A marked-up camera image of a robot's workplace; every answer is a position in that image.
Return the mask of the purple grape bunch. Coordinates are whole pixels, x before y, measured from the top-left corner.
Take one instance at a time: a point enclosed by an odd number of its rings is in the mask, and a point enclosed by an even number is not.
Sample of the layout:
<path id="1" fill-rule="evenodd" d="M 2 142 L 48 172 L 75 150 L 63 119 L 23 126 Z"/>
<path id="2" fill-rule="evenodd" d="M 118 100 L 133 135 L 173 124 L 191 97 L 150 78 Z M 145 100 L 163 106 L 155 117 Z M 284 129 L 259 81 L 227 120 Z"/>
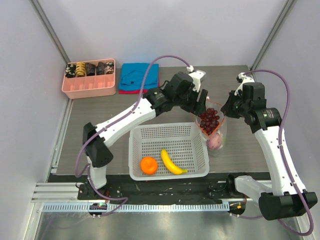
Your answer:
<path id="1" fill-rule="evenodd" d="M 206 113 L 200 115 L 199 126 L 209 136 L 220 124 L 219 119 L 218 111 L 213 107 L 209 107 Z"/>

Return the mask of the purple onion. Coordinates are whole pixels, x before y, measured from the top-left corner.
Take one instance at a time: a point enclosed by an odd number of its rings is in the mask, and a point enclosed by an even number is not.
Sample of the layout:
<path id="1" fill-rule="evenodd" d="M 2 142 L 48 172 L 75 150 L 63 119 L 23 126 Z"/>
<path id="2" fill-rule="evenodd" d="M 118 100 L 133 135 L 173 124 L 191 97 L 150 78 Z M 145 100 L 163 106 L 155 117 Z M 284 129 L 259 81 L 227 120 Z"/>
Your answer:
<path id="1" fill-rule="evenodd" d="M 223 139 L 219 133 L 214 133 L 210 139 L 207 140 L 209 149 L 218 150 L 223 145 Z"/>

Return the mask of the orange fruit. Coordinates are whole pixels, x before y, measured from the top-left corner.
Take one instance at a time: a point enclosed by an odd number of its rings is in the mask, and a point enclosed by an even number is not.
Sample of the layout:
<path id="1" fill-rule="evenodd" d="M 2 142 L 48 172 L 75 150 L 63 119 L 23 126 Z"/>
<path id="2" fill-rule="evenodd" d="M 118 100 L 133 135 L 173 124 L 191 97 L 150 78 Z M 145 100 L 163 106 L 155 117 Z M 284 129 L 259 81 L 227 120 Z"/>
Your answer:
<path id="1" fill-rule="evenodd" d="M 141 160 L 140 168 L 144 174 L 154 175 L 158 170 L 158 163 L 155 158 L 146 156 Z"/>

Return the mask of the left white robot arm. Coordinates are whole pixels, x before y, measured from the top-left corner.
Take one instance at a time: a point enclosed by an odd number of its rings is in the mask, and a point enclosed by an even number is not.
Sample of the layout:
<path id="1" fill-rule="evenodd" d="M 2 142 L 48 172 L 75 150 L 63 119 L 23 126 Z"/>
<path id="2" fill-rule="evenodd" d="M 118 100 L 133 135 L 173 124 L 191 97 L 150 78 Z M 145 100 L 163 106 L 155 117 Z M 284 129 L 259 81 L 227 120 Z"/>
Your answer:
<path id="1" fill-rule="evenodd" d="M 84 152 L 89 164 L 89 194 L 100 200 L 107 192 L 106 167 L 112 161 L 110 147 L 134 127 L 180 107 L 187 113 L 200 116 L 206 111 L 207 90 L 201 89 L 206 73 L 176 73 L 163 86 L 149 89 L 128 109 L 94 126 L 83 128 Z"/>

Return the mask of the white cauliflower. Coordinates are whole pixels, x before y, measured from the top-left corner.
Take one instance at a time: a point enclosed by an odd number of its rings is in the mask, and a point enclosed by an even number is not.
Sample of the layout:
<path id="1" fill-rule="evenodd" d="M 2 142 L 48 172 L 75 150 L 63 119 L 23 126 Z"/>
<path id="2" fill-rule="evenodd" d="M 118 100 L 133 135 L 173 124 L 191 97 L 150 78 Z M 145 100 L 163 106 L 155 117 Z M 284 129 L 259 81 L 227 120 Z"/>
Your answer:
<path id="1" fill-rule="evenodd" d="M 223 147 L 225 141 L 225 133 L 222 130 L 218 130 L 217 133 L 219 134 L 219 149 Z"/>

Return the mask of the yellow banana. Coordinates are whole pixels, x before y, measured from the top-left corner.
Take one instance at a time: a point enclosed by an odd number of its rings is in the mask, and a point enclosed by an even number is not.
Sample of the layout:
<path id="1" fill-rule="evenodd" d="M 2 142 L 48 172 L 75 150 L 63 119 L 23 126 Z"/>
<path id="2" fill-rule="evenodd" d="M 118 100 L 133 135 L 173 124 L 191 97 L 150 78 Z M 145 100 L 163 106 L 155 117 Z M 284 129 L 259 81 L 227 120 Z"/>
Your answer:
<path id="1" fill-rule="evenodd" d="M 174 175 L 182 175 L 188 172 L 187 169 L 182 169 L 175 165 L 173 161 L 171 160 L 168 152 L 165 149 L 161 150 L 161 159 L 165 167 Z"/>

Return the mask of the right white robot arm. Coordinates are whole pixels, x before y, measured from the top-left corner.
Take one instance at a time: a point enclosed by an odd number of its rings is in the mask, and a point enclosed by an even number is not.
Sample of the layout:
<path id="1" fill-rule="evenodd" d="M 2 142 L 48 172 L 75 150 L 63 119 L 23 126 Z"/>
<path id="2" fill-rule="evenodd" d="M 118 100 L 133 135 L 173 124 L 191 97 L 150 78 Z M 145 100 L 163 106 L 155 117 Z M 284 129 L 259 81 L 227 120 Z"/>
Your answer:
<path id="1" fill-rule="evenodd" d="M 279 111 L 266 107 L 265 86 L 260 82 L 242 82 L 221 111 L 229 118 L 244 118 L 265 157 L 272 186 L 267 187 L 249 175 L 228 177 L 226 193 L 233 198 L 244 194 L 258 203 L 268 220 L 300 217 L 306 213 L 303 200 L 312 208 L 318 198 L 307 191 L 300 180 L 288 151 Z"/>

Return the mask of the clear orange zip bag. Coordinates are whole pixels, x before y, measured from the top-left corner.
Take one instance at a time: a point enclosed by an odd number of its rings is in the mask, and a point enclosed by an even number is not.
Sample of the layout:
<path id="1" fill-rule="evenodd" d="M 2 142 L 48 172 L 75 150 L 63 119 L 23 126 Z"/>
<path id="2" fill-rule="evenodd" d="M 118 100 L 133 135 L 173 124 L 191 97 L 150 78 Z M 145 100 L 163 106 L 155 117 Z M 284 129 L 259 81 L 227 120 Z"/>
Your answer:
<path id="1" fill-rule="evenodd" d="M 206 112 L 200 116 L 193 115 L 195 124 L 207 146 L 208 154 L 218 156 L 226 145 L 227 121 L 221 112 L 222 105 L 206 98 Z"/>

